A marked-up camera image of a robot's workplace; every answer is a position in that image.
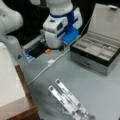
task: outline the gray table surface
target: gray table surface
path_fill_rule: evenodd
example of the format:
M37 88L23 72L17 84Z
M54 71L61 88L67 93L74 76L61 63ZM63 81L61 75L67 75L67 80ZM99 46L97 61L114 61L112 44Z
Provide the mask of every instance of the gray table surface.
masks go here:
M27 64L23 72L27 82L35 78L47 61L59 56L59 51L43 54ZM71 60L70 52L29 85L44 120L73 120L71 116L56 111L49 101L48 87L59 78L78 98L85 108L96 116L96 120L118 120L120 117L120 63L108 76L101 75Z

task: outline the metal bracket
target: metal bracket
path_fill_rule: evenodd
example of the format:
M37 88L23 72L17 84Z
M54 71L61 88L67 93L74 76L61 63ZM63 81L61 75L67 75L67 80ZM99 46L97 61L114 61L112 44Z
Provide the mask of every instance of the metal bracket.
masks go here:
M95 116L92 116L87 112L87 110L82 106L82 104L75 98L75 96L67 89L67 87L59 79L57 79L55 83L60 87L63 94L60 95L53 86L50 86L48 90L75 120L81 119L79 113L89 120L95 120Z

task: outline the blue block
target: blue block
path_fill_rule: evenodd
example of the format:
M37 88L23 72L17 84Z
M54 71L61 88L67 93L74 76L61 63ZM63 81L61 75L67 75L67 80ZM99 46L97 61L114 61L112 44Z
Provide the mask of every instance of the blue block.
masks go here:
M75 38L79 35L78 29L74 28L73 26L66 30L65 35L61 38L61 40L67 44L72 43Z

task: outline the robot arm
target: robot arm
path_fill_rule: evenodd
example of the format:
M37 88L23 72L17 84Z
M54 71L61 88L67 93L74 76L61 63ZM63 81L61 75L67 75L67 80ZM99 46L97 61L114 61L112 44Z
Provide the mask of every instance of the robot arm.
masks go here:
M73 10L71 0L46 0L50 15L43 24L48 47L59 48L62 42L71 44L82 26L80 9Z
M26 61L21 46L17 38L7 36L7 34L19 29L22 25L22 16L5 5L3 0L0 0L0 42L8 48L14 65L19 64L21 66Z

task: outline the metal box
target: metal box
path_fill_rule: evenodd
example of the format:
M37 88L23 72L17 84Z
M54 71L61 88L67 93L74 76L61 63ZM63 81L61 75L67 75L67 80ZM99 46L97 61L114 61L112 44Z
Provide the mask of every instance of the metal box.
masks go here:
M70 49L73 60L107 75L120 60L120 9L96 4L87 34Z

